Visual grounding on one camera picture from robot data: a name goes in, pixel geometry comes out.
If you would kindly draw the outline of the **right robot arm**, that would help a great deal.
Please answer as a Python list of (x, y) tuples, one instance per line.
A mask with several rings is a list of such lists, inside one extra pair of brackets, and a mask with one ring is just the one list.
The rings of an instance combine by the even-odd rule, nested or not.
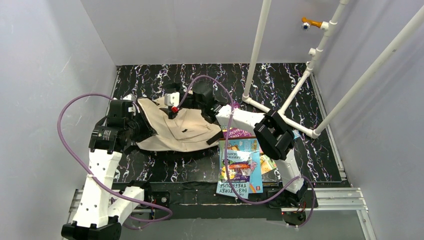
[(254, 134), (260, 149), (277, 165), (283, 197), (293, 205), (303, 200), (308, 187), (294, 156), (295, 133), (276, 111), (255, 113), (224, 104), (215, 99), (213, 90), (204, 82), (195, 84), (192, 92), (183, 91), (180, 83), (170, 83), (164, 89), (169, 119), (178, 117), (185, 109), (199, 110), (201, 119), (210, 124)]

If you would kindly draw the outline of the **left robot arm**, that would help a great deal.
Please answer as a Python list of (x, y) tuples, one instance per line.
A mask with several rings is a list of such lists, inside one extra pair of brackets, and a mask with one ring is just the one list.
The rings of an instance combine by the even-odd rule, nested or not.
[(140, 131), (137, 109), (130, 99), (112, 100), (108, 114), (96, 123), (89, 141), (89, 163), (84, 190), (70, 223), (62, 226), (67, 240), (118, 240), (125, 220), (146, 202), (144, 186), (131, 183), (112, 190), (115, 171), (126, 146)]

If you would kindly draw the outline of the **blue 143-storey treehouse book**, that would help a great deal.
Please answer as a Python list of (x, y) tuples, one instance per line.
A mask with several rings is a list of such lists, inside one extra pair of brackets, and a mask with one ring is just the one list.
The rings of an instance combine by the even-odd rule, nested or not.
[(253, 153), (239, 150), (225, 150), (220, 153), (220, 174), (218, 176), (216, 193), (218, 195), (237, 198), (229, 184), (229, 179), (235, 192), (243, 199), (247, 199), (250, 189), (251, 164)]

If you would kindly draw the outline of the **beige canvas student bag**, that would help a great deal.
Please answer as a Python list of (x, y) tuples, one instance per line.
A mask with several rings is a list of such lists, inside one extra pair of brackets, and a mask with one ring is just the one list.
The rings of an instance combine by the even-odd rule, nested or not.
[(174, 119), (164, 112), (165, 98), (151, 100), (140, 97), (136, 100), (156, 133), (137, 146), (146, 151), (194, 152), (219, 145), (221, 127), (208, 123), (199, 109), (181, 109)]

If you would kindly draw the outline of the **light blue cartoon notebook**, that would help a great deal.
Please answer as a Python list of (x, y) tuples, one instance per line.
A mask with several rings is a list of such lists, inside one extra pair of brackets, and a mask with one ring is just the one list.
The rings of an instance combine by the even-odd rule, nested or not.
[(219, 141), (219, 167), (216, 193), (219, 195), (247, 199), (249, 194), (259, 194), (264, 191), (260, 169), (260, 150), (257, 139), (231, 138)]

